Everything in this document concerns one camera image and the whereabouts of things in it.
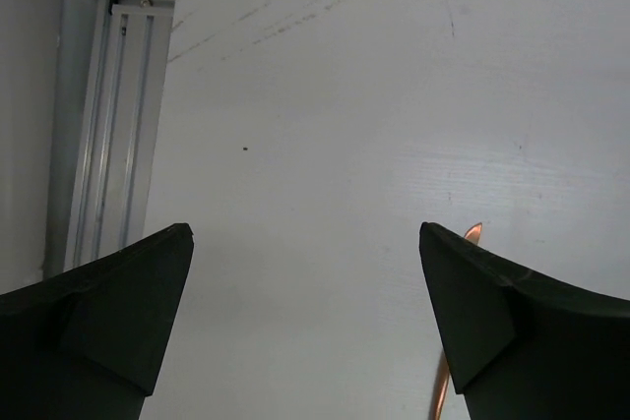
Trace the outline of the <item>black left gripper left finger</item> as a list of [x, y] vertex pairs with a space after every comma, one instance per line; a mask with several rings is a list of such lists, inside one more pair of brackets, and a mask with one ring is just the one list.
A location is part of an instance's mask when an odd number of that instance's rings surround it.
[[193, 256], [176, 223], [1, 297], [4, 419], [137, 419], [154, 393]]

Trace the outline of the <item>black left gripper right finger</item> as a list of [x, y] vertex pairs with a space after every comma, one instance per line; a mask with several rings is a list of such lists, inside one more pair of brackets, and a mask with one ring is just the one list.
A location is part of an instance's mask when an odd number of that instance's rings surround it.
[[456, 393], [472, 419], [626, 419], [629, 303], [424, 222], [419, 255]]

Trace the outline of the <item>aluminium rail frame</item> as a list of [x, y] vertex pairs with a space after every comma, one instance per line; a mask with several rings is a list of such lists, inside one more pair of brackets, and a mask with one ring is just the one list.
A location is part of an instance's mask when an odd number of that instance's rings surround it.
[[64, 270], [141, 239], [175, 0], [97, 0]]

